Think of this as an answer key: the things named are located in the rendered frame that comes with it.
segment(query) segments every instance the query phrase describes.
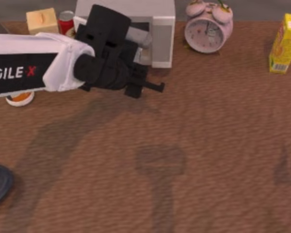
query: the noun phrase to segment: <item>alarm clock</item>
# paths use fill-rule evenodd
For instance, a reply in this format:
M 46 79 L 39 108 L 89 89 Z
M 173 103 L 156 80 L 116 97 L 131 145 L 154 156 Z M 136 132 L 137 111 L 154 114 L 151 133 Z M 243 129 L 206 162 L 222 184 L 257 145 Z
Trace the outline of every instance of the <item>alarm clock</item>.
M 187 6 L 186 14 L 185 39 L 198 52 L 218 51 L 232 34 L 233 12 L 225 4 L 195 0 Z

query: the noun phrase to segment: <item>small round container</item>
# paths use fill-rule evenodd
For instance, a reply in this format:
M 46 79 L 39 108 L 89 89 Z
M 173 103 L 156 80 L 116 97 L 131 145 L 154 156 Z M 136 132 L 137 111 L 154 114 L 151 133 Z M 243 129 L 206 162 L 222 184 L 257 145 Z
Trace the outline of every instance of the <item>small round container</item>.
M 73 17 L 74 13 L 72 11 L 63 11 L 58 18 L 60 33 L 71 38 L 75 36 Z
M 18 95 L 12 95 L 5 98 L 9 105 L 13 107 L 22 107 L 33 101 L 34 92 L 27 92 Z

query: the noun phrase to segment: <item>black label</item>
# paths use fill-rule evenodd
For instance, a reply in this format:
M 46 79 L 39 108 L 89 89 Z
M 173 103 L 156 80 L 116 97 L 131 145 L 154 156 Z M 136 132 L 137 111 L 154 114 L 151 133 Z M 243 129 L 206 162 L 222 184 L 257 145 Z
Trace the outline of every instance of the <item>black label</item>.
M 43 76 L 57 53 L 0 54 L 0 94 L 45 87 Z

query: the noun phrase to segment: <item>cube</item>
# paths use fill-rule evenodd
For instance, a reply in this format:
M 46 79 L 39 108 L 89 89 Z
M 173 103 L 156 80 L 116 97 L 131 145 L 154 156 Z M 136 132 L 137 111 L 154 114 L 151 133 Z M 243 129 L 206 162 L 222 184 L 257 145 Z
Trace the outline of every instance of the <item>cube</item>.
M 54 8 L 27 12 L 26 18 L 30 35 L 35 35 L 41 32 L 59 33 Z

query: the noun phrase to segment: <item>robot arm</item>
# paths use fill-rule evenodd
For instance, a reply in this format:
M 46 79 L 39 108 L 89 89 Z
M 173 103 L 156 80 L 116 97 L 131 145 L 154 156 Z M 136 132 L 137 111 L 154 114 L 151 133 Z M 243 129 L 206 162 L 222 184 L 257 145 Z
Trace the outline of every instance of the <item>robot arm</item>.
M 131 20 L 94 5 L 75 39 L 60 34 L 0 34 L 0 97 L 28 91 L 67 91 L 92 87 L 126 88 L 139 98 L 143 87 L 163 92 L 164 84 L 146 81 L 147 67 L 134 63 L 138 44 L 126 39 Z

